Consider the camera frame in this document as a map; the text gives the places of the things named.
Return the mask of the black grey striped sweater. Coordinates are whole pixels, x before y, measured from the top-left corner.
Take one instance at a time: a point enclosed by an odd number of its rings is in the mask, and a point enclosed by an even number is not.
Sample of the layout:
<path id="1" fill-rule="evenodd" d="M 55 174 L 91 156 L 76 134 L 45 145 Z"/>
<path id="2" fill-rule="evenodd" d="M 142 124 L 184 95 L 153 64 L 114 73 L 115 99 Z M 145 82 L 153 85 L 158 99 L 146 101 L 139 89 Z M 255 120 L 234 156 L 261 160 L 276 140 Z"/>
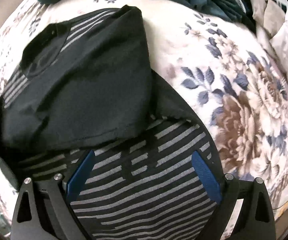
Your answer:
<path id="1" fill-rule="evenodd" d="M 0 95 L 0 157 L 18 181 L 61 173 L 93 239 L 196 239 L 221 200 L 220 161 L 185 100 L 149 62 L 141 11 L 50 24 Z"/>

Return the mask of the white beige clothes pile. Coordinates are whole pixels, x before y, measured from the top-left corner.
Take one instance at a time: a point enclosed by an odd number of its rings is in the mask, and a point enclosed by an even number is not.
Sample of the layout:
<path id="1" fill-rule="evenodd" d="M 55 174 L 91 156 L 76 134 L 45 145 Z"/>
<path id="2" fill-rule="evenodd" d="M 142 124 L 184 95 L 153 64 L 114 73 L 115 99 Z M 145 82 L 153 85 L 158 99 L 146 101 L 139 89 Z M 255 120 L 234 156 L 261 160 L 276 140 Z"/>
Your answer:
<path id="1" fill-rule="evenodd" d="M 275 0 L 250 0 L 257 40 L 288 81 L 288 16 Z"/>

